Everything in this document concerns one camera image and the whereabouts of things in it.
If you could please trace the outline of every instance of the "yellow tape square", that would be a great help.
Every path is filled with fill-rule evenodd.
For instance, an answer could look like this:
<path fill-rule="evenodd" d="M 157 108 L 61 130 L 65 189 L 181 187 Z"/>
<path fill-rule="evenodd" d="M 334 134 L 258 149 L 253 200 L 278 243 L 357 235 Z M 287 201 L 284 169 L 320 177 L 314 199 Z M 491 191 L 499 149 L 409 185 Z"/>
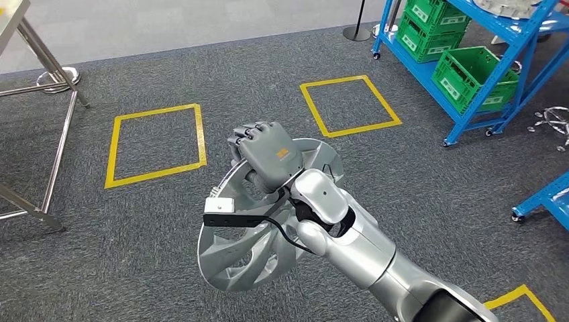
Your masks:
<path fill-rule="evenodd" d="M 520 287 L 516 288 L 515 290 L 511 291 L 506 295 L 502 295 L 501 297 L 488 301 L 484 303 L 484 306 L 488 310 L 496 309 L 497 307 L 501 307 L 504 304 L 513 302 L 517 300 L 519 297 L 523 295 L 527 296 L 529 300 L 537 307 L 537 309 L 542 313 L 542 315 L 546 318 L 547 322 L 555 322 L 555 319 L 551 315 L 551 313 L 546 309 L 545 305 L 541 303 L 541 301 L 529 290 L 529 288 L 523 284 Z"/>
<path fill-rule="evenodd" d="M 310 97 L 310 94 L 308 93 L 308 88 L 309 87 L 322 86 L 322 85 L 331 85 L 331 84 L 338 84 L 338 83 L 344 83 L 344 82 L 351 82 L 351 81 L 364 81 L 366 83 L 366 85 L 368 85 L 368 87 L 372 91 L 372 93 L 375 95 L 375 97 L 378 99 L 379 103 L 381 103 L 381 105 L 383 106 L 385 111 L 389 114 L 389 116 L 391 117 L 391 121 L 353 127 L 351 129 L 341 129 L 338 131 L 328 131 L 328 129 L 326 128 L 326 125 L 322 121 L 322 117 L 320 116 L 320 114 L 318 113 L 318 110 L 316 109 L 316 106 L 314 105 L 314 102 L 312 102 L 312 98 Z M 316 124 L 318 125 L 318 128 L 320 129 L 320 132 L 322 132 L 322 135 L 327 137 L 327 138 L 335 138 L 338 136 L 346 136 L 348 134 L 371 131 L 373 129 L 382 129 L 385 127 L 390 127 L 390 126 L 395 126 L 395 125 L 401 124 L 401 120 L 399 120 L 397 115 L 395 115 L 395 112 L 391 109 L 391 107 L 389 107 L 389 104 L 387 103 L 387 101 L 385 101 L 385 99 L 381 96 L 381 94 L 375 88 L 375 86 L 372 84 L 371 80 L 367 77 L 367 75 L 351 76 L 351 77 L 344 77 L 344 78 L 335 78 L 335 79 L 329 79 L 329 80 L 321 80 L 321 81 L 312 82 L 312 83 L 304 83 L 304 84 L 301 84 L 300 87 L 301 87 L 301 92 L 304 96 L 304 99 L 306 100 L 306 103 L 308 104 L 308 108 L 310 109 L 310 112 L 312 113 L 312 116 L 314 117 L 314 120 L 316 121 Z"/>
<path fill-rule="evenodd" d="M 198 146 L 198 162 L 115 180 L 115 164 L 117 161 L 117 149 L 119 145 L 121 122 L 126 119 L 135 119 L 137 117 L 170 113 L 175 111 L 181 111 L 184 109 L 194 109 L 195 122 L 196 122 L 196 137 L 197 137 L 197 146 Z M 206 164 L 207 164 L 207 159 L 205 156 L 205 140 L 203 139 L 203 124 L 201 122 L 201 110 L 198 104 L 188 104 L 188 105 L 181 105 L 175 107 L 167 107 L 165 109 L 155 109 L 151 111 L 119 115 L 115 117 L 115 122 L 113 124 L 113 134 L 111 136 L 111 147 L 109 149 L 109 163 L 107 164 L 107 178 L 105 179 L 105 189 L 114 188 L 116 186 L 123 186 L 125 184 L 131 184 L 144 180 L 150 180 L 161 176 L 168 176 L 170 174 L 175 174 L 179 172 L 195 170 L 202 166 L 205 166 Z"/>

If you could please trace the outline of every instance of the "shelf caster wheel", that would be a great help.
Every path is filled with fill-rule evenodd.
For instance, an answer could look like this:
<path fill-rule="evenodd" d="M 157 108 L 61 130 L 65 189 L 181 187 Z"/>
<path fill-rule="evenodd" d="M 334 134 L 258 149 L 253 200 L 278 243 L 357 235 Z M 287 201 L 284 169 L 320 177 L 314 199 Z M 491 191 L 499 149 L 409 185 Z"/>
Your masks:
<path fill-rule="evenodd" d="M 515 223 L 523 223 L 525 221 L 524 216 L 518 216 L 515 213 L 512 213 L 512 221 Z"/>

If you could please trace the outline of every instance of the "blue shelving unit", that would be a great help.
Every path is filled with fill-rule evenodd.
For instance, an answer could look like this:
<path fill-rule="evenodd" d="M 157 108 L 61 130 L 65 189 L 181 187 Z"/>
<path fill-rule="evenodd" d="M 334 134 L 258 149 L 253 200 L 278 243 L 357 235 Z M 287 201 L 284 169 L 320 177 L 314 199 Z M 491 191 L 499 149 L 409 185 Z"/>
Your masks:
<path fill-rule="evenodd" d="M 550 34 L 553 32 L 569 33 L 569 17 L 561 13 L 553 11 L 558 0 L 543 0 L 536 8 L 535 13 L 530 19 L 509 19 L 505 17 L 497 17 L 480 9 L 472 0 L 447 0 L 449 3 L 457 7 L 466 15 L 470 16 L 474 21 L 484 26 L 487 30 L 502 38 L 509 47 L 504 53 L 501 61 L 496 65 L 492 74 L 486 80 L 484 86 L 480 88 L 466 112 L 459 115 L 452 107 L 450 102 L 442 95 L 440 90 L 431 80 L 431 75 L 436 67 L 437 62 L 427 62 L 419 64 L 395 41 L 394 32 L 379 33 L 373 47 L 372 53 L 375 59 L 380 57 L 380 45 L 384 44 L 393 54 L 405 65 L 411 74 L 421 83 L 429 94 L 439 103 L 441 108 L 450 116 L 455 125 L 446 139 L 443 141 L 444 146 L 455 144 L 458 137 L 463 131 L 478 129 L 481 127 L 490 127 L 486 131 L 487 136 L 502 133 L 504 127 L 514 118 L 520 111 L 522 106 L 535 94 L 535 92 L 551 77 L 553 72 L 565 61 L 569 56 L 569 40 L 558 50 L 549 64 L 532 80 L 529 86 L 524 88 L 531 58 L 537 44 L 537 36 L 542 34 Z M 379 30 L 385 30 L 385 22 L 388 19 L 393 0 L 387 0 L 380 22 Z M 520 55 L 522 50 L 527 48 L 522 60 L 522 73 L 519 77 L 519 84 L 516 89 L 514 98 L 503 109 L 503 112 L 496 118 L 487 119 L 479 122 L 472 122 L 472 119 L 480 113 L 476 111 L 482 105 L 488 94 L 504 75 L 506 70 L 512 65 L 516 57 Z"/>
<path fill-rule="evenodd" d="M 522 221 L 543 206 L 569 231 L 569 171 L 512 208 L 512 220 Z"/>

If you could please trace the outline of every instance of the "hubcap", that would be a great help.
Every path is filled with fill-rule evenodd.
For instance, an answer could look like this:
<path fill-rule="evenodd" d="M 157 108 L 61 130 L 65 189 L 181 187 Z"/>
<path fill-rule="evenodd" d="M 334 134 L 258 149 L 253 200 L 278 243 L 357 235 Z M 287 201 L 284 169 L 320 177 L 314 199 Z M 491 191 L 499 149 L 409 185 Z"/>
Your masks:
<path fill-rule="evenodd" d="M 328 144 L 314 139 L 295 139 L 303 153 L 304 166 L 322 170 L 337 186 L 343 187 L 344 169 L 338 153 Z M 245 180 L 252 170 L 246 160 L 237 163 L 213 188 L 210 197 L 233 198 L 236 210 L 247 210 L 274 203 L 278 194 L 262 195 L 251 191 Z M 273 217 L 296 243 L 298 220 L 287 201 Z M 293 268 L 304 254 L 287 242 L 280 231 L 267 222 L 255 228 L 229 233 L 218 227 L 201 226 L 198 240 L 198 264 L 202 276 L 220 290 L 250 290 L 274 280 Z"/>

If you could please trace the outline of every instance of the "green crate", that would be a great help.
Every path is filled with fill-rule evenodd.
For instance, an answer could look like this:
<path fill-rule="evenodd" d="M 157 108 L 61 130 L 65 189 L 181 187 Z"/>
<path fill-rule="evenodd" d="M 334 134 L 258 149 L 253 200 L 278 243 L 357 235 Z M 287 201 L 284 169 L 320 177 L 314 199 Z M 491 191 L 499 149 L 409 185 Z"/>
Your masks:
<path fill-rule="evenodd" d="M 471 20 L 445 0 L 408 0 L 405 12 L 429 35 L 464 32 Z"/>
<path fill-rule="evenodd" d="M 431 79 L 462 115 L 498 61 L 484 46 L 448 50 L 442 54 Z M 513 96 L 517 81 L 518 75 L 508 69 L 478 111 L 501 111 Z"/>
<path fill-rule="evenodd" d="M 428 36 L 404 13 L 396 39 L 416 62 L 430 62 L 439 59 L 445 50 L 457 48 L 463 35 L 464 32 Z"/>

